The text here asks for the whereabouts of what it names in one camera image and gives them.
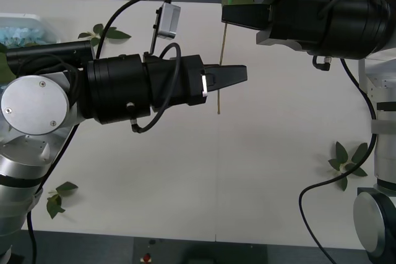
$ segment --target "silver circular cap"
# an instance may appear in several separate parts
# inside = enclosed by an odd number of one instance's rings
[[[353,220],[362,246],[373,256],[385,249],[385,224],[375,199],[368,193],[358,195],[353,204]]]
[[[51,133],[61,126],[69,110],[64,90],[38,75],[11,82],[1,98],[1,111],[16,130],[29,135]]]

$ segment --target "red object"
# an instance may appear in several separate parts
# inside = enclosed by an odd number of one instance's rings
[[[151,255],[149,253],[145,254],[143,257],[144,263],[150,263]]]

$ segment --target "cable clip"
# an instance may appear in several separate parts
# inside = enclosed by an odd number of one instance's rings
[[[314,65],[314,67],[321,71],[329,71],[331,63],[332,63],[331,57],[325,57],[324,63],[317,63],[317,56],[314,56],[312,59],[312,64]]]

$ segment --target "blue cloth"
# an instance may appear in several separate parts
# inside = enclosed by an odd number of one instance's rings
[[[0,43],[9,49],[21,48],[29,43],[47,45],[43,41],[44,34],[44,30],[41,29],[2,27],[0,28]]]

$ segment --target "thin wooden stick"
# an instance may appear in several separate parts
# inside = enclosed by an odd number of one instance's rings
[[[225,39],[227,36],[227,23],[224,25],[224,35],[223,35],[223,44],[222,44],[222,53],[220,54],[220,66],[223,65],[223,56],[224,56],[224,47],[225,47]],[[220,114],[220,90],[217,90],[217,114]]]

